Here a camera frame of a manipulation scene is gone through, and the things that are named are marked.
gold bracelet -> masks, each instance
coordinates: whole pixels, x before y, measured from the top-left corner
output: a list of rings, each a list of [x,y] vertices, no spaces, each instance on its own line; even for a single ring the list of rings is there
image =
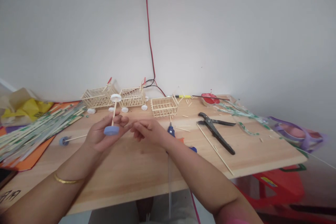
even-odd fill
[[[56,181],[62,183],[62,184],[76,184],[79,182],[82,182],[84,179],[79,179],[79,180],[62,180],[59,177],[57,177],[56,172],[54,172],[54,178],[56,179]]]

red wire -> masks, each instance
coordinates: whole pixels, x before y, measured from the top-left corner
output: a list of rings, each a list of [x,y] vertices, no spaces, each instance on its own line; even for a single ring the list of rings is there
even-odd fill
[[[147,9],[147,23],[148,23],[148,39],[149,39],[149,47],[150,47],[150,54],[152,56],[152,64],[153,64],[153,72],[154,72],[154,78],[155,79],[155,69],[154,69],[154,58],[153,58],[153,50],[152,50],[152,43],[151,43],[151,31],[149,28],[149,15],[148,15],[148,0],[146,0],[146,9]]]

hand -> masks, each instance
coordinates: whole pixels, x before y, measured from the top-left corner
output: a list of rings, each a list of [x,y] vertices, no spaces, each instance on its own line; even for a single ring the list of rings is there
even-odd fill
[[[114,118],[113,113],[110,113],[102,120],[95,123],[89,130],[84,144],[89,145],[96,151],[103,152],[132,128],[133,123],[128,124],[130,121],[128,117],[119,115],[120,111],[116,111],[115,114],[116,116]],[[119,134],[107,136],[104,134],[104,129],[107,126],[111,126],[112,120],[114,121],[114,125],[119,127]]]
[[[131,132],[139,142],[146,138],[151,143],[163,146],[166,139],[172,137],[156,120],[140,120],[134,123]]]

wrist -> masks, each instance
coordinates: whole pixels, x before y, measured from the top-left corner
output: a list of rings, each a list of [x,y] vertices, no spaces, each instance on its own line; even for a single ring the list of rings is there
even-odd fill
[[[84,179],[95,168],[95,164],[102,153],[92,149],[85,143],[56,171],[63,180]]]
[[[168,151],[174,141],[176,141],[176,138],[170,134],[167,134],[161,139],[160,146],[166,151]]]

wire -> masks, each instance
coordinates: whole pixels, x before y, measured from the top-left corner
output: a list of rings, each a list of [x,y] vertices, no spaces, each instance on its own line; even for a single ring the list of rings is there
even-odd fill
[[[152,57],[152,66],[153,66],[153,74],[154,74],[154,78],[153,78],[153,79],[149,79],[149,80],[147,80],[145,83],[147,83],[147,82],[149,82],[149,81],[152,81],[152,83],[151,83],[150,85],[148,85],[148,86],[145,86],[144,88],[149,88],[149,87],[151,87],[151,86],[155,86],[155,87],[157,87],[157,88],[161,91],[161,93],[162,93],[164,96],[166,96],[166,95],[164,94],[164,92],[162,91],[162,89],[158,87],[158,84],[157,84],[156,81],[155,81],[156,74],[155,74],[155,68],[154,68],[154,58],[153,58],[152,43],[151,43],[151,38],[150,38],[150,37],[151,37],[151,31],[150,31],[150,28],[149,28],[148,0],[146,0],[146,10],[147,10],[147,24],[148,24],[148,40],[149,40],[149,48],[150,48],[150,51],[151,51],[151,52],[150,52],[150,55],[151,55],[151,57]]]
[[[304,153],[307,153],[308,155],[313,156],[314,158],[320,160],[321,162],[325,163],[326,165],[329,165],[331,168],[333,168],[333,169],[336,170],[336,168],[335,168],[334,166],[332,166],[331,164],[328,164],[326,161],[323,161],[322,159],[319,159],[318,157],[314,156],[313,154],[310,154],[309,152],[304,151],[304,150],[302,150],[302,149],[300,149],[300,148],[298,148],[298,147],[295,147],[295,146],[294,146],[294,148],[296,148],[296,149],[298,149],[299,151],[302,151],[302,152],[304,152]]]

